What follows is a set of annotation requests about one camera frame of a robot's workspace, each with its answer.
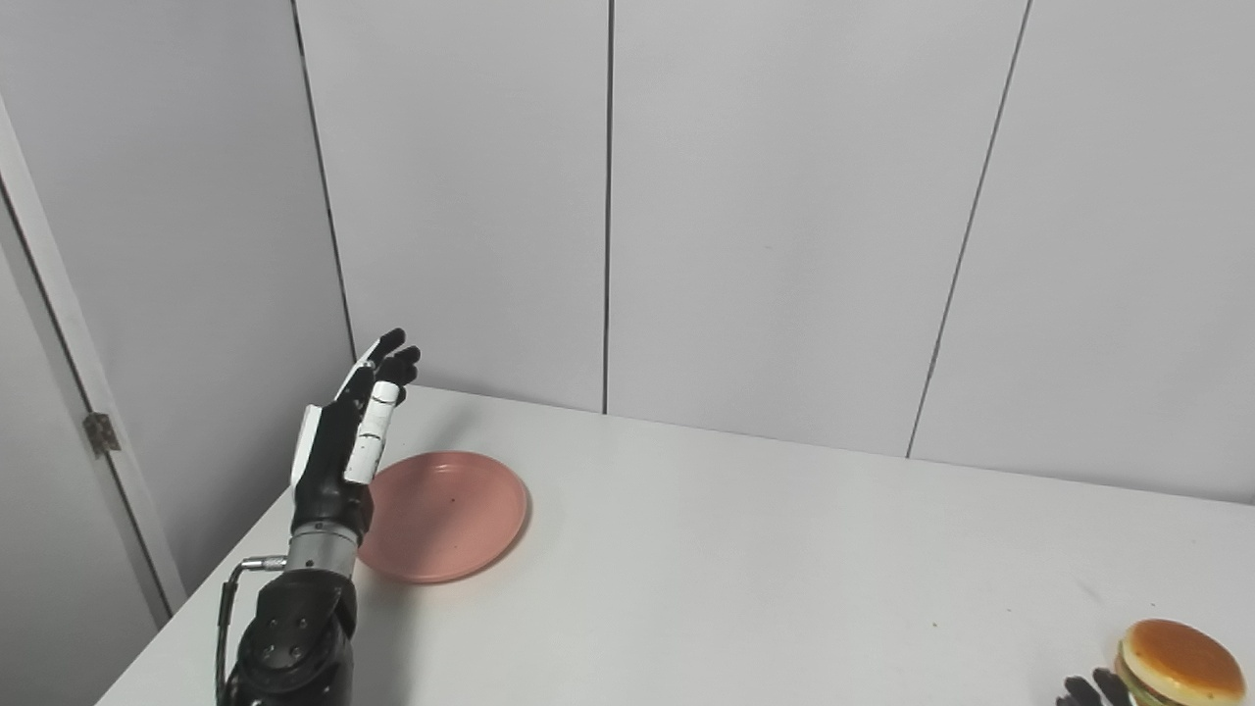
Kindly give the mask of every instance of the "tabletop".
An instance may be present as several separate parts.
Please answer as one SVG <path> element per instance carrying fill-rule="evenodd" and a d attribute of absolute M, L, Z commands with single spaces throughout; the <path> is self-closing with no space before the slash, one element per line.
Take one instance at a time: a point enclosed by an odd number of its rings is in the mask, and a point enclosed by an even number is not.
<path fill-rule="evenodd" d="M 356 706 L 1048 706 L 1146 617 L 1255 660 L 1246 505 L 413 389 L 384 463 L 454 449 L 530 519 L 462 581 L 359 563 Z M 211 706 L 221 582 L 290 520 L 284 494 L 99 703 Z"/>

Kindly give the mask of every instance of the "white door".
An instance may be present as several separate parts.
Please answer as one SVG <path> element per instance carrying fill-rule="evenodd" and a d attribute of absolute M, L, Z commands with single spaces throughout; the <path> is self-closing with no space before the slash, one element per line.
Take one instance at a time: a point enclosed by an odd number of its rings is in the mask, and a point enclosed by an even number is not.
<path fill-rule="evenodd" d="M 0 201 L 0 703 L 93 703 L 164 611 Z"/>

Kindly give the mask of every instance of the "robotic hand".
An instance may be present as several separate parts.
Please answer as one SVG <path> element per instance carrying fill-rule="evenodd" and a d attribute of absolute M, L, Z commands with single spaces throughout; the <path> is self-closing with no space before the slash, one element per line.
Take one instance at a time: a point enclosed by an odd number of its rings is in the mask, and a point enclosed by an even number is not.
<path fill-rule="evenodd" d="M 335 400 L 305 411 L 292 461 L 295 513 L 285 556 L 245 559 L 222 584 L 215 695 L 218 706 L 346 706 L 353 683 L 356 593 L 353 566 L 370 529 L 366 484 L 393 410 L 417 377 L 418 347 L 393 352 L 393 329 L 349 372 Z M 282 571 L 257 594 L 257 614 L 223 681 L 227 626 L 240 574 Z"/>

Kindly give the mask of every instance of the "sesame-free bun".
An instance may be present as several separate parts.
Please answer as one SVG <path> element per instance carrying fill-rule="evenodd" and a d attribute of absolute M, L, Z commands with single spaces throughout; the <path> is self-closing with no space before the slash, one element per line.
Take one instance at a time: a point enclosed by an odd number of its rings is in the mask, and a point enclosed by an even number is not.
<path fill-rule="evenodd" d="M 1236 706 L 1246 696 L 1234 656 L 1186 624 L 1133 623 L 1119 643 L 1119 656 L 1142 683 L 1182 706 Z"/>

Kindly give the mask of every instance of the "black robotic finger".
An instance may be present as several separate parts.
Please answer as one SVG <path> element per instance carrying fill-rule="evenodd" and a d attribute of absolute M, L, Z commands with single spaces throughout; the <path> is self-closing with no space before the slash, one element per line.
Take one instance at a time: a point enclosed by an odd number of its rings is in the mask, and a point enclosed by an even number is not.
<path fill-rule="evenodd" d="M 1094 670 L 1094 683 L 1102 690 L 1103 696 L 1107 701 L 1112 702 L 1112 706 L 1128 706 L 1131 703 L 1128 698 L 1128 687 L 1124 682 L 1112 673 L 1111 670 L 1104 670 L 1102 667 Z"/>
<path fill-rule="evenodd" d="M 407 385 L 414 382 L 418 377 L 418 369 L 414 364 L 418 361 L 418 347 L 409 346 L 395 356 L 389 356 L 384 359 L 384 362 L 379 365 L 379 372 L 375 375 L 375 380 L 380 382 L 390 382 L 398 387 L 405 387 Z"/>
<path fill-rule="evenodd" d="M 393 356 L 393 359 L 400 359 L 402 361 L 413 366 L 414 364 L 418 364 L 419 356 L 422 356 L 422 352 L 419 352 L 418 346 L 410 345 L 409 347 L 398 350 L 397 355 Z"/>
<path fill-rule="evenodd" d="M 370 351 L 369 361 L 379 364 L 389 352 L 402 346 L 405 342 L 405 329 L 394 327 L 390 331 L 379 336 L 375 341 L 375 349 Z"/>
<path fill-rule="evenodd" d="M 1084 677 L 1068 677 L 1063 680 L 1063 688 L 1077 700 L 1081 706 L 1102 706 L 1102 695 L 1084 680 Z"/>

